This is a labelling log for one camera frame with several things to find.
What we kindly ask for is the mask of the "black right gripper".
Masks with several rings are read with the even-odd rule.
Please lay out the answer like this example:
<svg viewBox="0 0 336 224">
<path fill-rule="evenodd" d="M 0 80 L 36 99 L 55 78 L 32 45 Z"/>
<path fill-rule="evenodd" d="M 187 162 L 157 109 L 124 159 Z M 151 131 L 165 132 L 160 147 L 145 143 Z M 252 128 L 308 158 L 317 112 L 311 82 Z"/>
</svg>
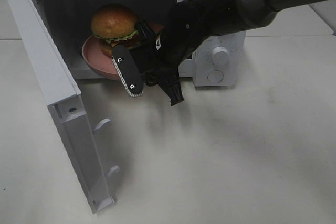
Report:
<svg viewBox="0 0 336 224">
<path fill-rule="evenodd" d="M 143 19 L 135 24 L 139 43 L 128 49 L 141 74 L 144 85 L 158 85 L 170 98 L 170 105 L 184 101 L 177 66 L 158 59 L 155 46 L 155 32 Z"/>
</svg>

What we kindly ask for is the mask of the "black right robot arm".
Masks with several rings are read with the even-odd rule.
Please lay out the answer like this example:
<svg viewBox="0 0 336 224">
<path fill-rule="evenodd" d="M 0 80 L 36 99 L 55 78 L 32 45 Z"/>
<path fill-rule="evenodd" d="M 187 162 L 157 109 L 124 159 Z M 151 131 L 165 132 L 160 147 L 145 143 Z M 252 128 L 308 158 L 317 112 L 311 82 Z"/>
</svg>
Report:
<svg viewBox="0 0 336 224">
<path fill-rule="evenodd" d="M 140 44 L 116 46 L 112 61 L 129 96 L 157 85 L 176 105 L 184 100 L 178 67 L 207 38 L 266 27 L 283 9 L 320 1 L 326 0 L 183 0 L 170 8 L 158 33 L 138 21 Z"/>
</svg>

